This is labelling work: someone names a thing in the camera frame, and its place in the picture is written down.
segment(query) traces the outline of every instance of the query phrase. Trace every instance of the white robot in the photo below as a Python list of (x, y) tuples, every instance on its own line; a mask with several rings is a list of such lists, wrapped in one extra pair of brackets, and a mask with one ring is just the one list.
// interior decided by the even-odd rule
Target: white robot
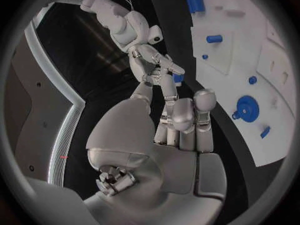
[[(99, 192), (85, 203), (109, 224), (187, 224), (177, 210), (186, 210), (189, 224), (210, 224), (227, 189), (222, 161), (212, 153), (215, 93), (203, 89), (193, 99), (179, 99), (172, 74), (183, 76), (185, 71), (151, 46), (163, 39), (162, 31), (149, 27), (139, 12), (111, 0), (70, 1), (80, 1), (76, 4), (83, 11), (96, 14), (110, 30), (140, 82), (88, 138), (88, 160), (100, 175)], [(156, 131), (149, 116), (153, 86), (161, 87), (165, 100)], [(111, 208), (104, 209), (103, 203)]]

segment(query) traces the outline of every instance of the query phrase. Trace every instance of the blue object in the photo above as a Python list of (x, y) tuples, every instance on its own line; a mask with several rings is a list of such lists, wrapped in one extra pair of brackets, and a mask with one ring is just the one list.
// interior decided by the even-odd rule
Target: blue object
[(265, 136), (268, 135), (268, 133), (270, 132), (270, 130), (271, 130), (270, 126), (267, 126), (267, 127), (263, 130), (263, 132), (260, 134), (260, 137), (263, 139)]
[(223, 37), (222, 37), (222, 35), (211, 35), (211, 36), (207, 36), (206, 37), (206, 41), (209, 44), (212, 44), (212, 43), (221, 43), (221, 42), (223, 42)]
[(205, 12), (205, 5), (203, 0), (186, 0), (186, 2), (191, 14), (195, 12)]
[(250, 83), (251, 85), (256, 84), (257, 81), (258, 81), (258, 79), (257, 79), (256, 76), (251, 76), (251, 77), (249, 77), (249, 83)]
[(173, 80), (175, 83), (181, 83), (185, 79), (185, 76), (183, 74), (177, 75), (173, 73)]
[(260, 115), (257, 101), (251, 96), (242, 96), (236, 104), (237, 110), (232, 114), (232, 119), (243, 119), (247, 123), (254, 122)]

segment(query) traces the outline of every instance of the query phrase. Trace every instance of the blue round fixture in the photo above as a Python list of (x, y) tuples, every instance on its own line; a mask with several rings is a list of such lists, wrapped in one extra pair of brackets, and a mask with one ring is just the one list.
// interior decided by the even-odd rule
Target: blue round fixture
[(243, 119), (247, 123), (254, 122), (260, 114), (260, 108), (257, 101), (251, 96), (242, 96), (236, 104), (236, 111), (232, 114), (232, 118)]

